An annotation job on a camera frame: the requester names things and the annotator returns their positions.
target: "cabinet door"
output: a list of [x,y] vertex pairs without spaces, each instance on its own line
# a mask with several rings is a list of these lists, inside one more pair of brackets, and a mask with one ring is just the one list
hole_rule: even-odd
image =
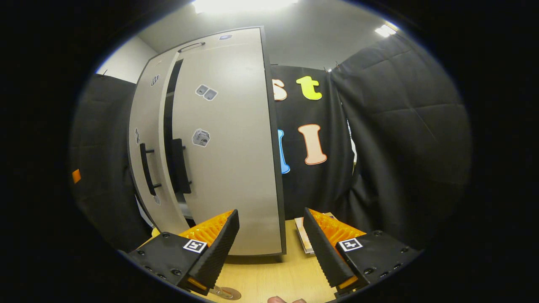
[[[176,234],[189,226],[174,196],[169,174],[163,169],[166,168],[163,111],[168,79],[177,55],[176,50],[169,50],[148,61],[133,96],[128,136],[129,162],[139,198],[157,229]],[[142,154],[141,144],[153,152]],[[154,189],[155,195],[150,192],[147,177],[150,184],[161,185]]]
[[[219,40],[227,35],[232,36]],[[269,102],[274,101],[268,99],[271,79],[266,78],[261,29],[201,41],[205,45],[176,58],[182,65],[172,136],[186,146],[185,169],[192,182],[186,203],[196,223],[238,209],[240,229],[230,254],[285,253],[278,134],[271,123],[275,116]]]

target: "black curtain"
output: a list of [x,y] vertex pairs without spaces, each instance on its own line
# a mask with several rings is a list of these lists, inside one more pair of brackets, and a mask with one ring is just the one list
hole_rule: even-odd
[[127,123],[135,84],[94,74],[80,96],[70,139],[77,206],[115,249],[130,252],[151,237],[142,219],[127,154]]
[[[287,220],[303,217],[305,207],[321,212],[332,212],[337,218],[345,217],[347,194],[351,185],[354,152],[344,111],[335,89],[325,71],[312,68],[271,67],[273,79],[281,80],[287,98],[275,101],[277,125],[284,131],[282,150],[290,171],[282,175]],[[310,76],[318,81],[319,100],[307,99],[296,80]],[[307,149],[298,128],[307,124],[320,126],[319,139],[327,160],[307,165]]]
[[333,69],[356,145],[343,221],[423,248],[452,213],[471,165],[459,93],[419,45],[394,35]]

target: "black cabinet handle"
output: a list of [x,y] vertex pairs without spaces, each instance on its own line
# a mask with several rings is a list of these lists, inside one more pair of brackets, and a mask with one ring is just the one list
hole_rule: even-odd
[[184,47],[182,47],[180,50],[178,50],[178,53],[181,53],[181,52],[183,51],[183,49],[186,49],[186,48],[188,48],[189,46],[193,46],[193,45],[197,45],[197,44],[204,45],[204,44],[206,44],[206,42],[202,41],[202,42],[193,43],[193,44],[188,45],[188,46],[184,46]]
[[148,185],[148,190],[152,196],[155,196],[155,188],[160,187],[161,183],[154,184],[151,181],[150,169],[148,168],[148,158],[146,157],[147,153],[153,153],[153,149],[146,149],[145,143],[140,143],[140,158],[142,160],[142,169],[144,170],[144,177],[146,178],[146,184]]
[[187,169],[185,168],[185,159],[183,158],[184,149],[185,146],[182,144],[182,139],[172,139],[172,168],[176,175],[174,182],[181,193],[190,194],[191,186],[189,185],[191,184],[191,181],[187,178]]

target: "human hand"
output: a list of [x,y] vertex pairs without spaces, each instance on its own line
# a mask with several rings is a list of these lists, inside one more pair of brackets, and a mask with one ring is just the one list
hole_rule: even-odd
[[[286,303],[283,299],[281,299],[279,296],[274,296],[268,299],[268,303]],[[295,300],[292,303],[307,303],[303,299]]]

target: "ceiling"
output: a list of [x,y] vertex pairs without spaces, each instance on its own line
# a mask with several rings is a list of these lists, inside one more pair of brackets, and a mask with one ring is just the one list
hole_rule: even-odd
[[326,69],[383,39],[385,21],[338,0],[299,0],[272,11],[195,13],[188,4],[139,33],[161,53],[183,42],[238,27],[263,25],[271,64]]

